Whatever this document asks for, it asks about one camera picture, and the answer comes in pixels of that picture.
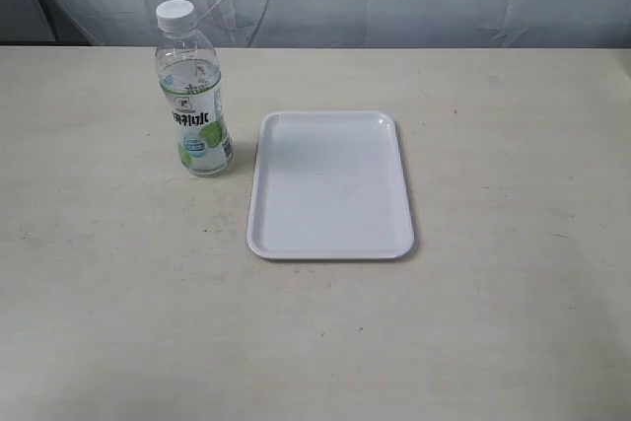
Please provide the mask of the clear plastic water bottle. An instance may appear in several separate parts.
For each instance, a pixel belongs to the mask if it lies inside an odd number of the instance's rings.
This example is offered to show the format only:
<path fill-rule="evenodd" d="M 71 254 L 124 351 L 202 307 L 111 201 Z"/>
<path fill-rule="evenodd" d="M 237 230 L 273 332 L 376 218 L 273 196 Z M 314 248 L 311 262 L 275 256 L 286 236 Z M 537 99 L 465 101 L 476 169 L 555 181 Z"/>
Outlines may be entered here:
<path fill-rule="evenodd" d="M 223 114 L 216 50 L 198 28 L 190 1 L 165 1 L 157 6 L 156 18 L 160 41 L 155 69 L 175 122 L 180 161 L 193 175 L 220 174 L 232 162 L 233 145 Z"/>

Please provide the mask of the white rectangular plastic tray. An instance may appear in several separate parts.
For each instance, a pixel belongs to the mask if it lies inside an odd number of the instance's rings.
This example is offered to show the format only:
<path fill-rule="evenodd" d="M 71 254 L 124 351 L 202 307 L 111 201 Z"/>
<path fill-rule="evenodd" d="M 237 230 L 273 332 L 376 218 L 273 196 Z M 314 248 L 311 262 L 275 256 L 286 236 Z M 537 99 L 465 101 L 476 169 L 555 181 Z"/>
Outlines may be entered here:
<path fill-rule="evenodd" d="M 258 135 L 246 241 L 272 260 L 398 259 L 415 231 L 394 120 L 278 111 Z"/>

